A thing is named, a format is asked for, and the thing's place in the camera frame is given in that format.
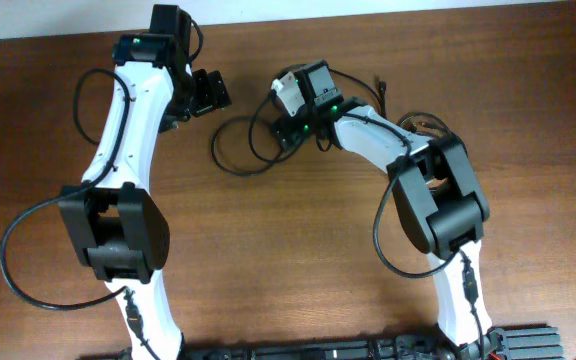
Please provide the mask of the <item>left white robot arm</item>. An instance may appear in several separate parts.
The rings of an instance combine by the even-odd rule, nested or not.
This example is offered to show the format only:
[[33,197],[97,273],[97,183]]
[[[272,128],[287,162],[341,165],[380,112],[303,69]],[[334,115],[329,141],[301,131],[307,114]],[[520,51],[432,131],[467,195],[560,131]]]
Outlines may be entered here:
[[120,37],[112,102],[84,188],[63,187],[58,203],[79,262],[118,303],[130,359],[176,359],[184,345],[163,278],[170,230],[150,195],[150,172],[160,133],[231,103],[219,72],[192,67],[198,31],[179,6],[156,4],[146,32]]

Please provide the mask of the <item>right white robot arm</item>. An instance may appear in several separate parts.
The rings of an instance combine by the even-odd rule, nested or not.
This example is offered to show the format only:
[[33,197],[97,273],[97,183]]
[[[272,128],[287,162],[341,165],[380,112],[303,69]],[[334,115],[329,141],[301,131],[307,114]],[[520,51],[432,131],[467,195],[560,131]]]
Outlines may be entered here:
[[[483,354],[492,322],[479,287],[479,265],[490,207],[462,140],[439,118],[430,130],[419,131],[390,122],[382,109],[360,98],[345,97],[324,61],[282,71],[271,82],[270,99],[285,115],[274,125],[284,149],[294,150],[314,135],[387,175],[372,230],[378,258],[402,278],[432,279],[444,338],[459,352]],[[429,270],[407,272],[383,252],[380,226],[389,200]]]

